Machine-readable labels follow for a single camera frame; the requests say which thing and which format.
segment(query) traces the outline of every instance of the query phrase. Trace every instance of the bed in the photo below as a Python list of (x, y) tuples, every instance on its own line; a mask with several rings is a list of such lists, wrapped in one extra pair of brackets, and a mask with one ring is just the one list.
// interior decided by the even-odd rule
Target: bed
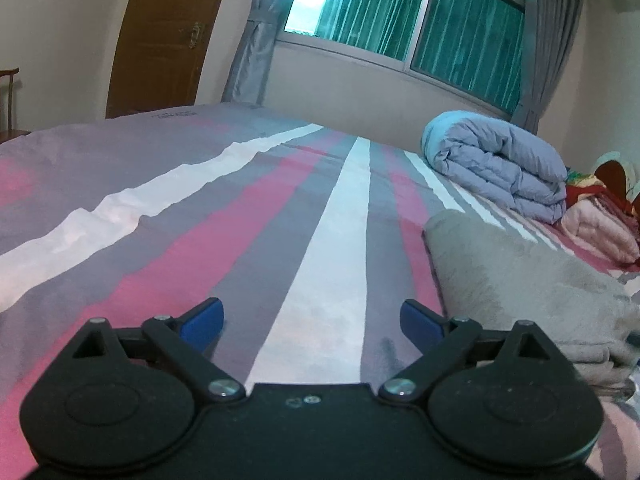
[[(553, 229), (433, 173), (414, 153), (261, 107), (181, 107), (34, 132), (0, 146), (0, 480), (33, 466), (25, 393), (89, 318), (137, 326), (209, 296), (212, 360), (243, 381), (377, 389), (419, 353), (399, 307), (442, 312), (421, 239), (443, 208), (575, 252)], [(606, 403), (590, 465), (640, 474), (633, 409)]]

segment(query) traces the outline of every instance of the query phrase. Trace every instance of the white stripe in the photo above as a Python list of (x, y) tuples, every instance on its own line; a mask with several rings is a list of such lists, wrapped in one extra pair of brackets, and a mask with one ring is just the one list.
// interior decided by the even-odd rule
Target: white stripe
[(631, 297), (640, 290), (640, 276), (625, 283), (625, 292)]
[(354, 143), (258, 352), (255, 383), (358, 383), (367, 309), (370, 142)]
[(487, 208), (482, 206), (482, 204), (479, 203), (478, 200), (476, 200), (475, 196), (473, 196), (463, 187), (460, 187), (455, 182), (452, 182), (452, 184), (453, 184), (453, 187), (456, 189), (456, 191), (460, 193), (460, 196), (462, 197), (462, 199), (471, 206), (471, 209), (473, 209), (476, 213), (480, 215), (480, 218), (485, 223), (495, 225), (496, 227), (499, 227), (504, 231), (504, 226), (500, 222), (498, 222), (491, 213), (489, 213)]
[(491, 202), (491, 200), (486, 199), (483, 196), (478, 196), (478, 198), (480, 200), (482, 200), (482, 202), (487, 204), (491, 209), (493, 209), (494, 212), (499, 217), (504, 218), (504, 221), (507, 222), (507, 224), (509, 224), (511, 227), (516, 229), (516, 231), (520, 233), (520, 236), (522, 236), (525, 240), (529, 240), (530, 242), (538, 243), (538, 239), (534, 235), (532, 235), (529, 231), (527, 231), (522, 224), (520, 224), (519, 222), (516, 222), (513, 218), (511, 218), (509, 215), (507, 215), (507, 213), (505, 213), (497, 205), (495, 205), (493, 202)]
[(600, 457), (600, 453), (602, 449), (599, 445), (593, 447), (591, 454), (589, 455), (589, 459), (587, 460), (587, 466), (591, 468), (591, 470), (597, 475), (602, 476), (602, 458)]
[(532, 220), (532, 222), (537, 225), (538, 227), (540, 227), (540, 230), (545, 231), (545, 233), (547, 235), (549, 235), (551, 237), (551, 239), (558, 244), (562, 250), (567, 253), (570, 254), (571, 256), (575, 256), (575, 253), (569, 248), (567, 247), (565, 244), (562, 243), (562, 241), (560, 240), (560, 238), (558, 238), (558, 236), (553, 232), (553, 228), (547, 226), (546, 224), (543, 224), (542, 222), (538, 222), (537, 220)]
[(424, 177), (427, 186), (431, 188), (434, 195), (437, 196), (438, 199), (442, 202), (442, 205), (445, 209), (454, 209), (456, 211), (460, 211), (461, 213), (465, 212), (465, 210), (460, 207), (460, 204), (456, 202), (456, 199), (454, 199), (449, 191), (447, 191), (447, 188), (444, 187), (444, 184), (441, 183), (436, 174), (431, 171), (431, 169), (418, 155), (411, 152), (404, 152), (404, 154), (406, 155), (406, 158), (408, 158), (409, 161), (414, 165), (414, 168), (418, 170), (418, 173), (420, 173)]
[(136, 188), (107, 195), (91, 212), (82, 208), (72, 211), (43, 237), (0, 255), (0, 312), (34, 286), (131, 234), (142, 215), (156, 216), (205, 184), (240, 170), (257, 153), (321, 129), (317, 124), (308, 124), (270, 137), (234, 142), (211, 160), (183, 164)]
[(551, 247), (553, 250), (557, 251), (558, 248), (553, 244), (553, 242), (551, 240), (549, 240), (549, 238), (547, 238), (544, 233), (542, 231), (540, 231), (540, 229), (538, 229), (535, 225), (533, 225), (528, 218), (524, 218), (524, 216), (520, 215), (519, 213), (509, 210), (508, 214), (512, 215), (518, 222), (520, 222), (522, 225), (524, 225), (525, 227), (528, 227), (531, 231), (534, 232), (534, 234), (540, 238), (545, 244), (547, 244), (549, 247)]

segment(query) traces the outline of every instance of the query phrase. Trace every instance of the window glass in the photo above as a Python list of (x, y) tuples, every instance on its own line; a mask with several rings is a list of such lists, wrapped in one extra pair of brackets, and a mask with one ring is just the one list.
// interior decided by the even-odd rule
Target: window glass
[(504, 0), (431, 0), (412, 70), (512, 112), (524, 14)]
[(421, 1), (295, 0), (285, 31), (302, 31), (404, 60)]
[(286, 32), (315, 36), (405, 61), (420, 40), (411, 72), (439, 79), (512, 112), (520, 95), (524, 14), (510, 0), (294, 0)]

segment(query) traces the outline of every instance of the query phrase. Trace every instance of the gray curtain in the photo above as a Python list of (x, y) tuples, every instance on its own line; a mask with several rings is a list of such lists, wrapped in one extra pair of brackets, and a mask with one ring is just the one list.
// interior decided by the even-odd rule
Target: gray curtain
[(262, 103), (276, 36), (292, 1), (252, 1), (251, 13), (222, 95), (224, 102)]
[(537, 135), (578, 27), (582, 0), (526, 0), (520, 102), (511, 122)]

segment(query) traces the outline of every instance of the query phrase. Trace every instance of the pink stripe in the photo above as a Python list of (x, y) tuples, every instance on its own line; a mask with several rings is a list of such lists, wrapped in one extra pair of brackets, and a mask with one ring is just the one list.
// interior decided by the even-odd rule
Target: pink stripe
[(540, 222), (540, 225), (542, 225), (547, 231), (553, 233), (555, 236), (560, 238), (560, 241), (566, 247), (571, 249), (578, 258), (580, 258), (586, 264), (589, 264), (591, 267), (598, 270), (599, 272), (604, 272), (605, 274), (608, 274), (611, 269), (619, 268), (615, 263), (610, 262), (609, 260), (604, 260), (599, 256), (596, 256), (595, 254), (590, 253), (587, 249), (583, 249), (579, 245), (575, 244), (574, 241), (571, 240), (571, 238), (567, 237), (563, 232), (556, 229), (555, 227), (552, 227), (547, 224), (543, 224), (542, 222)]
[(0, 406), (0, 480), (23, 478), (35, 466), (18, 424), (20, 402), (89, 318), (105, 316), (113, 326), (138, 326), (156, 314), (179, 316), (203, 301), (281, 211), (322, 155), (343, 138), (344, 134), (331, 133), (314, 142), (310, 150), (296, 150), (283, 158), (226, 208), (176, 239), (162, 256), (124, 277), (107, 300), (86, 307)]
[[(638, 424), (612, 402), (603, 402), (602, 407), (611, 424), (610, 431), (603, 432), (602, 443), (599, 443), (602, 447), (600, 456), (604, 472), (609, 474), (608, 478), (634, 480), (640, 475)], [(612, 474), (614, 471), (619, 471), (619, 476)]]
[(0, 207), (23, 200), (33, 191), (33, 177), (7, 155), (0, 157)]
[(600, 445), (596, 444), (593, 446), (593, 450), (587, 459), (587, 466), (591, 468), (591, 470), (597, 475), (602, 476), (602, 459), (600, 457), (600, 453), (602, 450), (600, 449)]
[(409, 258), (414, 277), (415, 299), (434, 312), (442, 314), (438, 287), (431, 272), (431, 258), (422, 241), (422, 228), (429, 219), (429, 212), (415, 182), (400, 165), (396, 152), (384, 146), (383, 153), (396, 196), (404, 252)]

